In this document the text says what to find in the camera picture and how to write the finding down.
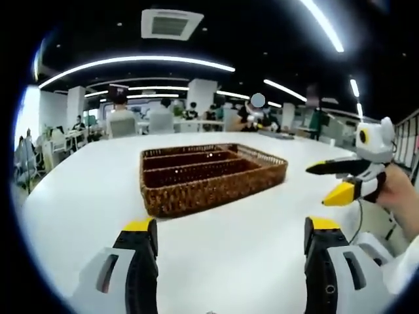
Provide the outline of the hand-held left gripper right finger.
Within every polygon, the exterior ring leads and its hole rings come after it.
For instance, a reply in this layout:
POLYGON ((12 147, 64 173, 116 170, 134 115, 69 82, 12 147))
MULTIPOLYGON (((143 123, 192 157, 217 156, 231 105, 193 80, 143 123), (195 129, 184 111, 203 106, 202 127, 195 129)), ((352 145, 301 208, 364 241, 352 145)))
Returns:
POLYGON ((333 220, 304 224, 306 313, 383 313, 386 286, 381 260, 351 245, 333 220))

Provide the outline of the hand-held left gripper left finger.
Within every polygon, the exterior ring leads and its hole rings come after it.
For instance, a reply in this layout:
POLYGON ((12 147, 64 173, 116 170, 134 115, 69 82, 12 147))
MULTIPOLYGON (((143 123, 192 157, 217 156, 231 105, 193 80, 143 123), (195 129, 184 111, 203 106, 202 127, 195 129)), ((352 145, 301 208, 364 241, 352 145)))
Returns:
POLYGON ((74 313, 157 313, 156 220, 127 224, 79 274, 70 297, 74 313))

